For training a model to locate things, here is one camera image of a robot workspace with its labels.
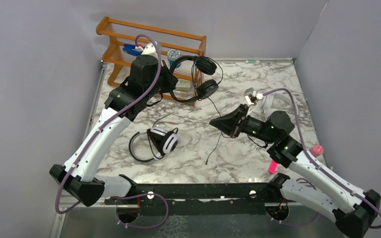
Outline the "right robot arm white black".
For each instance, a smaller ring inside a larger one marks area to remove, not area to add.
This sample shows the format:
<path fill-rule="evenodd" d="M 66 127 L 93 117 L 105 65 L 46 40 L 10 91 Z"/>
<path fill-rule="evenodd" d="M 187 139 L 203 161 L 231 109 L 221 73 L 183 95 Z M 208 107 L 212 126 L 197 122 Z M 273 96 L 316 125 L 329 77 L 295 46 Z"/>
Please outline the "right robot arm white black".
<path fill-rule="evenodd" d="M 245 133 L 270 144 L 267 153 L 273 161 L 314 185 L 309 188 L 287 175 L 277 174 L 269 182 L 267 197 L 274 202 L 284 198 L 301 203 L 334 222 L 347 237 L 364 237 L 378 215 L 381 196 L 372 189 L 364 191 L 354 186 L 305 151 L 290 136 L 295 126 L 285 111 L 275 111 L 266 121 L 260 121 L 249 116 L 248 109 L 241 104 L 209 124 L 231 138 Z"/>

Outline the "white black gaming headset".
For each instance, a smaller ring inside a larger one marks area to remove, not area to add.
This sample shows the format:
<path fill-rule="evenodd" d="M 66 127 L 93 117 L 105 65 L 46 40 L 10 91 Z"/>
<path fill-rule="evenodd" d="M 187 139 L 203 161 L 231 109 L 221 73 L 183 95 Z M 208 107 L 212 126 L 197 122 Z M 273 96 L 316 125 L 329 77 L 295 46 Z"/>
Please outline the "white black gaming headset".
<path fill-rule="evenodd" d="M 166 154 L 171 153 L 177 146 L 179 137 L 179 129 L 176 127 L 173 130 L 166 130 L 161 127 L 155 126 L 147 130 L 141 130 L 135 133 L 129 140 L 128 150 L 130 155 L 139 162 L 149 163 L 154 160 L 161 160 Z M 150 159 L 139 159 L 133 151 L 133 143 L 141 136 L 146 135 L 149 141 L 150 149 L 153 157 Z"/>

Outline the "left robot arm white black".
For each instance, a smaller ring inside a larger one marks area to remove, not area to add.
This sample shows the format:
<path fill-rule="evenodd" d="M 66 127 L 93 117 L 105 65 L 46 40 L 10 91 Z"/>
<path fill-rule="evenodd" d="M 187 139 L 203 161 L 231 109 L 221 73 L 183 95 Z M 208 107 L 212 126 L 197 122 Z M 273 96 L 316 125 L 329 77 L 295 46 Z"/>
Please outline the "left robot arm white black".
<path fill-rule="evenodd" d="M 76 198 L 76 204 L 87 207 L 102 197 L 117 196 L 126 204 L 135 200 L 136 190 L 126 178 L 98 177 L 97 170 L 118 137 L 148 107 L 149 99 L 172 90 L 175 81 L 160 56 L 140 54 L 135 58 L 129 76 L 110 92 L 100 117 L 80 147 L 62 165 L 54 164 L 49 171 L 59 184 L 55 199 L 58 214 L 69 211 L 60 209 L 62 191 Z"/>

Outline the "small black on-ear headphones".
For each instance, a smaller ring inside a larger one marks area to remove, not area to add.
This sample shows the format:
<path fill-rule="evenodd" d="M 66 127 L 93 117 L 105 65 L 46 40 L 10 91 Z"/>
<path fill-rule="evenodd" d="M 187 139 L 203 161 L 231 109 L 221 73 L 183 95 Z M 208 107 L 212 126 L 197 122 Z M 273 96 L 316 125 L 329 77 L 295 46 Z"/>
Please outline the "small black on-ear headphones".
<path fill-rule="evenodd" d="M 170 65 L 170 74 L 173 75 L 177 66 L 184 61 L 192 61 L 190 75 L 195 95 L 189 99 L 179 99 L 176 97 L 172 89 L 169 92 L 170 96 L 175 101 L 185 104 L 192 104 L 196 101 L 208 99 L 212 94 L 214 94 L 218 90 L 219 84 L 221 82 L 216 82 L 214 79 L 209 79 L 207 81 L 202 82 L 200 77 L 203 74 L 213 75 L 216 72 L 217 67 L 219 66 L 221 68 L 221 66 L 212 58 L 206 56 L 181 56 L 177 58 L 175 61 L 173 61 L 173 63 Z"/>

